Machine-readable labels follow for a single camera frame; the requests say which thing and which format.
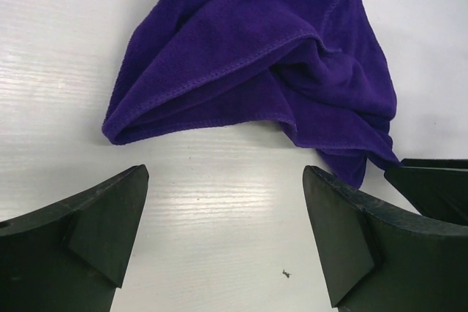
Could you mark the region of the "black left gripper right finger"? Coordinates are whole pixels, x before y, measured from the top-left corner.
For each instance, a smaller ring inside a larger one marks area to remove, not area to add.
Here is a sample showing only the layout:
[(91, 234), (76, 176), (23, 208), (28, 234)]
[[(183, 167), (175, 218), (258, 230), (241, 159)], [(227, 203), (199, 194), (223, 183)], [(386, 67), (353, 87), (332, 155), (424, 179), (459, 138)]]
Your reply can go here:
[(467, 224), (399, 208), (319, 167), (304, 169), (303, 191), (332, 307), (467, 309)]

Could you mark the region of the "purple towel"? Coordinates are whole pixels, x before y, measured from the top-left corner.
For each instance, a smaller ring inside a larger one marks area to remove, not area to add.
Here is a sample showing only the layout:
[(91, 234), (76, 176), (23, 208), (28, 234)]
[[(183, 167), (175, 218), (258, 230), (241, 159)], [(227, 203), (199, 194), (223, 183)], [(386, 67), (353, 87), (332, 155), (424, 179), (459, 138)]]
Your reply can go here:
[(399, 164), (396, 92), (363, 0), (159, 0), (135, 29), (102, 125), (115, 145), (274, 121), (361, 186)]

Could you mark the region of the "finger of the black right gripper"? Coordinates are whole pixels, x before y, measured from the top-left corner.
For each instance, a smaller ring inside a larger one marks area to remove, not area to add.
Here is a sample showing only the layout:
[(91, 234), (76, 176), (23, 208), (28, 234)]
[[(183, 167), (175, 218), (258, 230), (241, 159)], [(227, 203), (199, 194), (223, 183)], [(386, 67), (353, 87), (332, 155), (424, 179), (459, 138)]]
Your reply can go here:
[(466, 159), (403, 159), (384, 176), (421, 215), (467, 224)]

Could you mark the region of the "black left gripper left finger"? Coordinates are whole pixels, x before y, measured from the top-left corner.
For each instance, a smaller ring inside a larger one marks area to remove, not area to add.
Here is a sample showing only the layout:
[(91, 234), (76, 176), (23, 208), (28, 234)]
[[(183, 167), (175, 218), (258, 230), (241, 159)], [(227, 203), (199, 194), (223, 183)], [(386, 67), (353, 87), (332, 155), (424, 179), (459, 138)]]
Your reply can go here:
[(1, 222), (2, 311), (109, 311), (146, 202), (146, 166)]

